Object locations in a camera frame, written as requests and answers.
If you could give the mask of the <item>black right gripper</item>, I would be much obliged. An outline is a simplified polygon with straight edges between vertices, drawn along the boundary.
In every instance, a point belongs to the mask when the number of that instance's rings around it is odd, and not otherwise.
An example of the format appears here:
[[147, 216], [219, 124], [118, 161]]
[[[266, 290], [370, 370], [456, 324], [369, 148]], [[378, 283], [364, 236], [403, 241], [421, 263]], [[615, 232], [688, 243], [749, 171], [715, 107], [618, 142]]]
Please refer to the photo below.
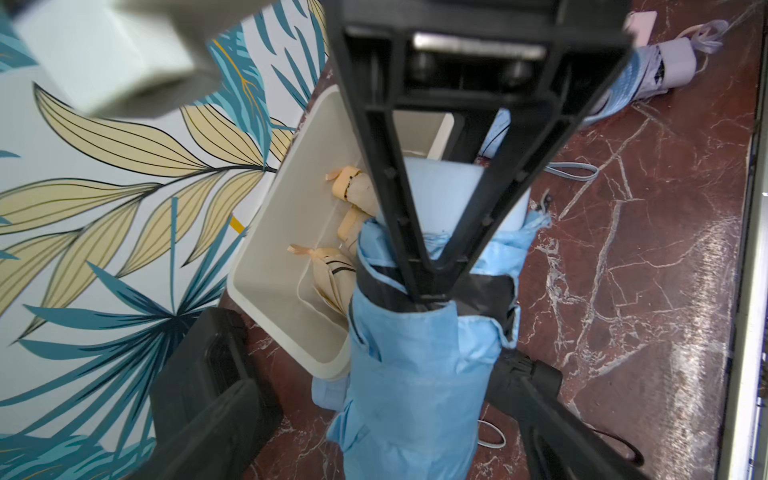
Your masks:
[[[406, 290], [416, 300], [443, 298], [625, 65], [630, 3], [328, 1], [324, 8], [336, 75]], [[510, 112], [502, 146], [436, 258], [426, 255], [390, 109], [463, 116], [450, 162], [470, 164], [497, 112]], [[543, 166], [528, 166], [557, 122], [569, 124], [568, 139]]]

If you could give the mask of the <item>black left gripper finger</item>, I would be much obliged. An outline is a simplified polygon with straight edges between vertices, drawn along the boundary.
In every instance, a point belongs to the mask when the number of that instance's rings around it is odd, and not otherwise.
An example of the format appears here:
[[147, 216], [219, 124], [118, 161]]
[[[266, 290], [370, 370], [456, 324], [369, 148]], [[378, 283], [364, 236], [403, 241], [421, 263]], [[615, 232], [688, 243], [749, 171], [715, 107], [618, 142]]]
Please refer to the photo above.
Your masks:
[[513, 418], [519, 428], [532, 479], [644, 479], [644, 457], [628, 459], [588, 427], [559, 400], [560, 370], [505, 349], [492, 370], [486, 401]]

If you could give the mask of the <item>beige umbrella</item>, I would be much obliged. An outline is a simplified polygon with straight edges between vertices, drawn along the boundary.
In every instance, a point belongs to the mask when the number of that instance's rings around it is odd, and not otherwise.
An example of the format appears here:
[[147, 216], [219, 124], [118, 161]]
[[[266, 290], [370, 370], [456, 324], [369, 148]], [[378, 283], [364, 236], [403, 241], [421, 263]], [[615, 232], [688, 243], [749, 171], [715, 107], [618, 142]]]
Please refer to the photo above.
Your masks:
[[341, 240], [346, 251], [352, 256], [357, 255], [359, 234], [363, 225], [369, 219], [371, 219], [371, 216], [366, 212], [356, 206], [351, 206], [337, 229], [337, 237]]
[[336, 248], [312, 249], [291, 244], [287, 250], [310, 259], [315, 292], [328, 307], [347, 316], [357, 284], [353, 262]]

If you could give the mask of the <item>white plastic storage box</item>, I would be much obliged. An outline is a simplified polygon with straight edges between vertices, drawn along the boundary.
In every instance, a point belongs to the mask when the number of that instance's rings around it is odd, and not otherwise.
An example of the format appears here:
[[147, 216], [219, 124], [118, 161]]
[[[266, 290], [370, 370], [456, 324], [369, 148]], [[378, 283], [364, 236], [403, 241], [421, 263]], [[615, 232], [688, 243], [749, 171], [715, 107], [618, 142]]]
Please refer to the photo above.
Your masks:
[[314, 289], [309, 257], [289, 247], [341, 248], [337, 229], [348, 204], [326, 175], [364, 166], [337, 86], [314, 101], [251, 221], [227, 279], [227, 293], [310, 375], [349, 371], [348, 324]]

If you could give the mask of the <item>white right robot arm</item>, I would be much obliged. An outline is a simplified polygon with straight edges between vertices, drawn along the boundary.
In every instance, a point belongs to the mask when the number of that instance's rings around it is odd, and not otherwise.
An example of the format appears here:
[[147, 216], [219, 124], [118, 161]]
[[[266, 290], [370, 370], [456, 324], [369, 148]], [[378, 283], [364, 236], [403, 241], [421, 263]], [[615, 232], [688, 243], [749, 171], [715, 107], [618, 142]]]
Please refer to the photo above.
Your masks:
[[[152, 117], [214, 92], [207, 43], [261, 1], [5, 1], [21, 40], [72, 105]], [[328, 1], [333, 70], [407, 293], [446, 300], [504, 217], [632, 56], [626, 1]], [[464, 126], [450, 160], [473, 162], [499, 110], [510, 127], [439, 256], [423, 240], [393, 115]]]

